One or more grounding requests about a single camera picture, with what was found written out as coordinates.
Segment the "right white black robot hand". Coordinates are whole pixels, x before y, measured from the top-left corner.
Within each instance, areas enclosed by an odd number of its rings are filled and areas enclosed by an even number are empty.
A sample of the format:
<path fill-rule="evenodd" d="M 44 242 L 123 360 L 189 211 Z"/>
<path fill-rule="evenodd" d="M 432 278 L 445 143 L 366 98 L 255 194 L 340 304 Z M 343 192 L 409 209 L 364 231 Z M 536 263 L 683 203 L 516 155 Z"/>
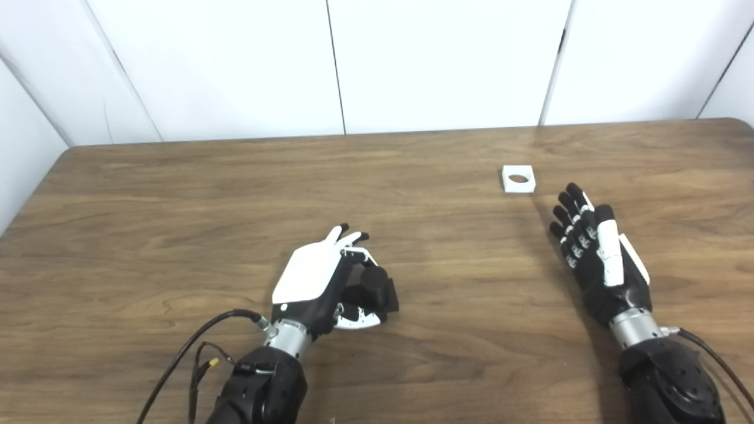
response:
<path fill-rule="evenodd" d="M 648 271 L 610 205 L 593 205 L 586 191 L 569 183 L 553 215 L 550 232 L 590 316 L 606 326 L 630 309 L 652 311 Z"/>

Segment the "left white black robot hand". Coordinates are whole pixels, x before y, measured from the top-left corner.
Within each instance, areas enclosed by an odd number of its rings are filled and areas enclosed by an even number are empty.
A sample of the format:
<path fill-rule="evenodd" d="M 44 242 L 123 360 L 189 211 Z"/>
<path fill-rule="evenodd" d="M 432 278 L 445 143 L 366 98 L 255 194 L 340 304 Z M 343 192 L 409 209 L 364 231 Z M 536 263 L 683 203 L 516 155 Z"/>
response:
<path fill-rule="evenodd" d="M 292 252 L 272 293 L 273 322 L 304 325 L 312 340 L 335 329 L 361 330 L 387 322 L 386 311 L 343 300 L 355 266 L 379 269 L 369 250 L 358 246 L 369 234 L 348 229 L 347 223 L 334 226 L 324 239 Z"/>

